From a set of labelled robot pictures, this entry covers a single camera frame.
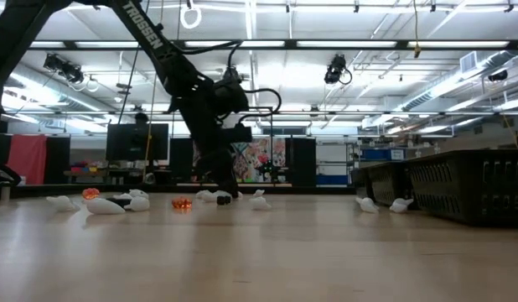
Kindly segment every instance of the fluorescent light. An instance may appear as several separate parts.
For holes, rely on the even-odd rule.
[[[344,47],[344,48],[389,48],[395,47],[396,41],[322,41],[322,40],[305,40],[298,41],[297,47]]]
[[[467,124],[470,124],[472,122],[475,122],[475,121],[478,121],[480,119],[480,117],[476,117],[476,118],[471,118],[469,120],[465,120],[463,122],[459,122],[458,124],[456,124],[455,126],[456,127],[462,127],[462,126],[465,126]]]
[[[230,41],[186,41],[184,42],[184,46],[186,47],[211,47],[224,43],[229,43]]]
[[[518,107],[518,100],[508,101],[505,104],[494,107],[494,111],[509,110]]]
[[[230,41],[185,41],[186,47],[212,47]],[[242,47],[283,47],[285,41],[279,40],[247,40],[242,42]]]
[[[473,48],[485,48],[485,47],[505,47],[509,44],[509,41],[420,41],[419,46],[421,47],[436,47],[436,48],[447,48],[447,47],[473,47]],[[408,42],[408,47],[416,47],[416,41]]]
[[[8,118],[13,118],[13,119],[16,119],[16,120],[19,120],[19,121],[23,121],[23,122],[31,122],[31,123],[39,123],[38,120],[36,120],[35,118],[33,117],[29,117],[29,116],[25,116],[23,114],[17,114],[17,116],[11,116],[9,114],[3,114],[2,115],[3,117],[8,117]]]
[[[468,101],[464,101],[464,102],[461,102],[457,105],[454,105],[450,108],[448,108],[446,111],[457,111],[457,110],[460,110],[460,109],[464,109],[465,107],[469,107],[473,104],[475,104],[477,101],[475,100],[468,100]]]
[[[261,40],[249,40],[242,42],[242,47],[283,47],[285,41],[261,41]]]
[[[34,41],[30,45],[31,48],[43,48],[43,47],[52,47],[52,48],[65,48],[63,42],[60,41]]]
[[[429,127],[419,130],[418,132],[419,133],[434,133],[434,132],[437,132],[440,130],[444,130],[447,127],[448,126],[429,126]]]
[[[85,122],[77,119],[70,119],[66,122],[68,125],[73,126],[75,128],[79,128],[82,130],[87,130],[93,133],[105,133],[106,128],[103,126],[99,126],[93,122]]]
[[[399,127],[395,127],[395,128],[391,128],[391,129],[387,130],[387,133],[388,134],[395,134],[395,133],[399,133],[402,130],[404,130],[404,128],[399,126]]]
[[[138,42],[132,41],[101,41],[101,42],[76,42],[76,46],[80,48],[131,48],[135,49],[138,47]]]

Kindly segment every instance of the hanging ring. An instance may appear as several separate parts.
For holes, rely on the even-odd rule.
[[[193,11],[196,13],[195,21],[190,24],[186,21],[186,18],[184,17],[187,12]],[[196,8],[193,5],[193,2],[190,1],[190,5],[188,9],[181,10],[181,24],[186,29],[194,29],[198,27],[198,25],[201,23],[201,10],[199,8]]]

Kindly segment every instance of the black partition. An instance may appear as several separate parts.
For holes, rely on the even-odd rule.
[[[47,137],[47,155],[44,166],[46,185],[66,184],[64,171],[70,169],[70,138]]]
[[[0,164],[8,163],[10,146],[11,136],[0,134]]]
[[[192,138],[171,138],[169,140],[169,168],[175,179],[190,181],[193,161]]]
[[[317,149],[314,138],[286,138],[285,161],[295,187],[317,185]]]

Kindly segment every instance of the spotlight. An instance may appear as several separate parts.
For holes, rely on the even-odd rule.
[[[503,70],[503,71],[498,72],[496,74],[488,75],[488,80],[491,81],[491,82],[504,81],[504,80],[507,79],[507,77],[509,77],[509,73],[507,72],[507,70]]]
[[[350,80],[348,82],[341,81],[341,76],[343,75],[344,71],[346,71],[350,75]],[[346,69],[346,60],[344,59],[344,55],[335,55],[330,65],[328,65],[328,69],[326,70],[326,75],[324,76],[324,83],[335,84],[339,82],[343,85],[348,85],[351,81],[352,74],[349,70]]]
[[[317,112],[319,110],[319,106],[311,106],[311,109],[309,109],[310,112]],[[318,114],[309,114],[310,117],[318,117]]]
[[[84,81],[82,66],[72,65],[70,62],[58,58],[57,55],[48,54],[43,67],[63,76],[69,83],[80,84]]]

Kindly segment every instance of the red curtain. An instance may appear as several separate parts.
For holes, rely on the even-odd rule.
[[[26,177],[26,185],[42,185],[46,154],[47,137],[44,135],[13,135],[8,166]]]

